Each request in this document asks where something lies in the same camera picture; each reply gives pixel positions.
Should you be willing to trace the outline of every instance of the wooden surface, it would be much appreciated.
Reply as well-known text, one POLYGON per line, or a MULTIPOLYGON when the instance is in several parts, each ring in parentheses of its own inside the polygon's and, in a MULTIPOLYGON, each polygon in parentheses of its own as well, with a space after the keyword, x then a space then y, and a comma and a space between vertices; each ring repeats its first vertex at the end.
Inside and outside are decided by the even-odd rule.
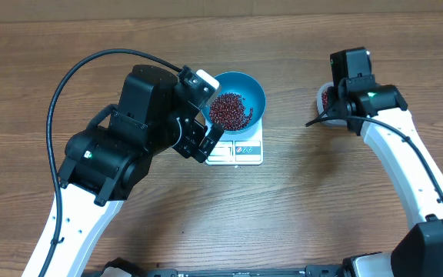
MULTIPOLYGON (((268 98, 265 161, 235 169, 160 154, 88 269, 118 256, 147 269, 289 268, 392 250, 408 230, 381 163, 344 130, 304 128, 331 80, 329 54, 362 45, 378 82, 401 90, 443 171, 443 13, 0 24, 0 276, 21 274, 51 207, 44 130, 55 87, 105 48, 257 78, 268 98)), ((58 164, 71 135, 117 102, 144 62, 107 56, 73 77, 55 113, 58 164)))
POLYGON ((443 12, 443 0, 0 0, 0 22, 443 12))

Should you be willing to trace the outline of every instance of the red bean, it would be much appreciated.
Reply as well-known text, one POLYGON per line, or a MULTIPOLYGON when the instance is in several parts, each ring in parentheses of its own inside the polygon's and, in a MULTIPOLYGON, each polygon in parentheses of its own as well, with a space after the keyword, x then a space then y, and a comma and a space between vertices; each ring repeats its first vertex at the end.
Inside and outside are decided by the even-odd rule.
POLYGON ((213 101, 209 117, 214 123, 221 124, 227 131, 238 131, 247 127, 252 119, 254 109, 250 108, 249 115, 245 115, 244 111, 241 95, 226 93, 213 101))

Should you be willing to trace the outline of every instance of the bowl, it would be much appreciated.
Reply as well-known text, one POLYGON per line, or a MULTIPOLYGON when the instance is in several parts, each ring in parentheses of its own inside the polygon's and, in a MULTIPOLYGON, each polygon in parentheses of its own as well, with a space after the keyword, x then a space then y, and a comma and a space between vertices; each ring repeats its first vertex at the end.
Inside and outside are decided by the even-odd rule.
MULTIPOLYGON (((242 104, 244 104, 245 107, 245 115, 249 115, 251 108, 254 109, 252 112, 252 119, 245 128, 238 131, 225 131, 225 134, 236 135, 243 133, 249 130, 256 122, 261 120, 262 115, 266 110, 266 95, 258 81, 251 76, 240 72, 221 73, 220 75, 215 76, 215 79, 220 82, 221 86, 221 91, 218 96, 226 93, 240 95, 242 104)), ((207 122, 213 124, 212 120, 209 118, 209 108, 209 106, 205 106, 202 109, 202 114, 207 122)))

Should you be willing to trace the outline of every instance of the white digital scale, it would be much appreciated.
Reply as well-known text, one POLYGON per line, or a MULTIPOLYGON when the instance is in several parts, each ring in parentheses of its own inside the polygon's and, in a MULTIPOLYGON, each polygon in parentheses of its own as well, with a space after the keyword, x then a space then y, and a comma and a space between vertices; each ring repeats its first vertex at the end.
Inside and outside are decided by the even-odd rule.
POLYGON ((206 160, 207 165, 262 164, 262 119, 240 134, 223 134, 206 160))

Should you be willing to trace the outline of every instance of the black cable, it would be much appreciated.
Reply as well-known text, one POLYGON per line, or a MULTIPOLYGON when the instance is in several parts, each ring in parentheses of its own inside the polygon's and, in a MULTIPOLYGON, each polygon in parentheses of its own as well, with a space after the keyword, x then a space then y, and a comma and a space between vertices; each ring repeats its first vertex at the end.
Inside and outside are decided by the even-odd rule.
POLYGON ((373 119, 373 118, 366 118, 363 116, 354 116, 354 115, 349 115, 346 117, 327 117, 327 118, 320 118, 318 120, 312 120, 311 122, 308 122, 307 124, 305 124, 305 127, 309 127, 310 125, 313 125, 314 123, 318 123, 318 122, 324 122, 324 121, 328 121, 328 120, 335 120, 335 119, 343 119, 343 120, 360 120, 360 121, 366 121, 366 122, 370 122, 370 123, 375 123, 377 125, 380 125, 384 128, 386 128, 387 130, 394 132, 396 135, 398 135, 403 142, 408 143, 408 145, 413 149, 413 151, 416 153, 416 155, 418 156, 418 159, 420 160, 421 164, 423 165, 423 167, 425 168, 425 171, 427 172, 428 177, 431 180, 431 183, 433 184, 435 191, 438 193, 438 197, 440 198, 440 201, 442 201, 443 203, 443 191, 440 188, 440 185, 437 182, 437 179, 434 176, 434 173, 431 171, 430 166, 428 165, 427 161, 425 160, 425 157, 423 156, 423 154, 421 153, 420 149, 418 149, 418 147, 413 143, 413 141, 410 139, 410 137, 408 137, 407 135, 403 134, 401 131, 397 130, 396 128, 390 126, 387 123, 381 122, 377 119, 373 119))
POLYGON ((55 222, 55 230, 54 235, 52 236, 51 240, 51 247, 49 248, 49 252, 47 254, 47 257, 45 258, 44 265, 42 266, 42 269, 40 271, 40 274, 38 274, 39 277, 43 277, 45 273, 47 272, 47 268, 49 267, 49 264, 51 263, 52 256, 54 255, 54 251, 56 248, 56 245, 62 240, 59 240, 59 234, 61 232, 61 223, 62 223, 62 197, 61 197, 61 190, 59 188, 59 180, 58 180, 58 172, 55 167, 55 160, 54 160, 54 150, 52 148, 52 116, 54 115, 54 109, 55 105, 58 101, 58 97, 61 94, 62 89, 68 82, 68 80, 75 74, 78 69, 80 69, 84 64, 87 62, 90 62, 91 60, 94 60, 98 57, 102 57, 103 55, 109 55, 109 54, 130 54, 130 55, 137 55, 143 58, 150 59, 154 62, 157 62, 161 65, 164 65, 174 71, 180 72, 182 71, 181 68, 178 68, 177 66, 168 63, 160 58, 157 58, 153 55, 149 55, 140 51, 135 51, 131 49, 109 49, 97 52, 93 55, 90 55, 84 59, 82 59, 79 63, 77 63, 73 68, 69 70, 69 72, 66 74, 66 76, 61 80, 59 83, 57 89, 54 92, 54 96, 52 96, 51 104, 49 105, 49 110, 47 114, 47 124, 45 128, 45 139, 47 142, 47 154, 49 158, 49 166, 51 167, 51 175, 52 175, 52 182, 54 183, 54 190, 55 190, 55 202, 56 202, 56 209, 57 209, 57 215, 56 215, 56 222, 55 222))

